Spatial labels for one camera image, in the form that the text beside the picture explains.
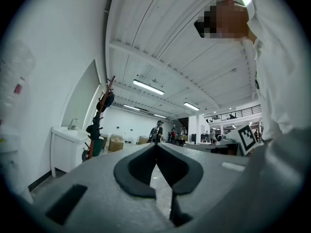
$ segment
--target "white wall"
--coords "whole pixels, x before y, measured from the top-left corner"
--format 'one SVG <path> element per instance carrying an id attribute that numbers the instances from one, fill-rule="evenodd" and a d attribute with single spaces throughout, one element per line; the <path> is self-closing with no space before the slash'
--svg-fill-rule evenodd
<path id="1" fill-rule="evenodd" d="M 104 117 L 101 120 L 101 133 L 103 134 L 118 134 L 126 133 L 125 138 L 136 138 L 140 136 L 149 137 L 150 131 L 156 127 L 156 123 L 160 118 L 151 118 L 143 115 L 134 114 L 115 107 L 107 108 L 102 114 Z M 163 137 L 167 140 L 168 132 L 171 131 L 174 122 L 164 121 Z"/>
<path id="2" fill-rule="evenodd" d="M 259 100 L 255 100 L 255 101 L 252 101 L 250 103 L 246 103 L 246 104 L 243 104 L 241 106 L 237 106 L 236 110 L 237 111 L 244 110 L 244 109 L 247 109 L 249 107 L 253 107 L 253 106 L 259 105 L 259 104 L 260 104 L 260 101 Z"/>
<path id="3" fill-rule="evenodd" d="M 78 122 L 74 121 L 73 123 L 78 126 L 79 129 L 82 129 L 89 105 L 99 85 L 95 61 L 92 61 L 70 97 L 63 117 L 62 126 L 68 127 L 72 119 L 76 118 Z"/>
<path id="4" fill-rule="evenodd" d="M 70 96 L 93 59 L 101 70 L 101 82 L 106 81 L 106 3 L 107 0 L 29 0 L 7 32 L 6 40 L 23 41 L 36 60 L 15 111 L 26 184 L 51 169 L 51 127 L 61 125 Z"/>
<path id="5" fill-rule="evenodd" d="M 205 131 L 201 132 L 201 125 L 204 125 Z M 191 135 L 192 134 L 196 134 L 197 128 L 196 128 L 196 116 L 190 116 L 189 117 L 189 125 L 188 125 L 188 139 L 191 139 Z M 206 133 L 206 131 L 208 131 L 208 133 L 210 133 L 210 128 L 209 128 L 209 124 L 206 122 L 206 119 L 202 116 L 199 115 L 199 129 L 200 129 L 200 133 Z"/>

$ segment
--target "red sticker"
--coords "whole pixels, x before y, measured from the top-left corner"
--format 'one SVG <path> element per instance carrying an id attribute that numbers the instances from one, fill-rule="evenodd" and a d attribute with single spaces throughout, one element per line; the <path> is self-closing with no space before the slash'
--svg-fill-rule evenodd
<path id="1" fill-rule="evenodd" d="M 17 84 L 17 86 L 15 87 L 15 90 L 14 90 L 14 93 L 16 93 L 16 94 L 20 94 L 20 92 L 21 92 L 21 85 L 20 84 Z"/>

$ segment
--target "person in dark clothes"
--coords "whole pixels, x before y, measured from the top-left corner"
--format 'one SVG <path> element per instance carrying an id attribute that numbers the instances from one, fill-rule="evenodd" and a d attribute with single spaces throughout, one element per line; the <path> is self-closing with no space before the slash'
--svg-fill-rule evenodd
<path id="1" fill-rule="evenodd" d="M 258 130 L 255 131 L 254 136 L 256 138 L 256 141 L 258 141 Z"/>
<path id="2" fill-rule="evenodd" d="M 161 139 L 163 140 L 163 128 L 162 128 L 162 124 L 164 122 L 162 122 L 161 120 L 159 120 L 157 122 L 157 125 L 159 126 L 157 129 L 157 134 L 156 134 L 156 142 L 161 142 Z"/>
<path id="3" fill-rule="evenodd" d="M 164 122 L 159 120 L 157 122 L 157 126 L 155 128 L 152 128 L 152 130 L 150 131 L 150 135 L 149 135 L 149 139 L 148 139 L 147 143 L 161 142 L 161 139 L 163 139 L 163 128 L 162 128 L 163 123 Z"/>
<path id="4" fill-rule="evenodd" d="M 172 128 L 171 131 L 171 144 L 175 144 L 175 128 Z"/>

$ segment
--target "floor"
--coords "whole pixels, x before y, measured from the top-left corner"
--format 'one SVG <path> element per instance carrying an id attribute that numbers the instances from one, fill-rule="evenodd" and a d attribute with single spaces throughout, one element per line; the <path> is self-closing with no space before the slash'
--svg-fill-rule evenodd
<path id="1" fill-rule="evenodd" d="M 132 144 L 124 143 L 123 149 L 125 150 L 132 146 L 133 146 Z M 100 155 L 105 155 L 109 153 L 110 152 L 108 151 L 108 148 L 105 147 L 105 149 L 100 153 Z M 48 177 L 44 182 L 42 182 L 33 191 L 31 191 L 31 196 L 33 197 L 34 201 L 36 195 L 39 194 L 40 191 L 46 189 L 47 186 L 49 186 L 55 180 L 59 179 L 65 174 L 66 174 L 65 172 L 57 169 L 55 178 L 53 176 Z M 169 218 L 171 212 L 172 189 L 167 184 L 165 178 L 163 177 L 157 165 L 155 166 L 151 175 L 150 187 L 155 189 L 156 205 L 158 209 L 163 213 L 165 217 Z"/>

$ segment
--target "white sink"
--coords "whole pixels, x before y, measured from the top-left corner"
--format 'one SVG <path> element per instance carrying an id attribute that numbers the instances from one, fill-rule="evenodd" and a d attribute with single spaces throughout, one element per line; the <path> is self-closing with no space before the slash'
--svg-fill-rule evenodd
<path id="1" fill-rule="evenodd" d="M 53 127 L 52 132 L 76 143 L 85 141 L 88 133 L 84 130 L 69 130 L 67 127 Z"/>

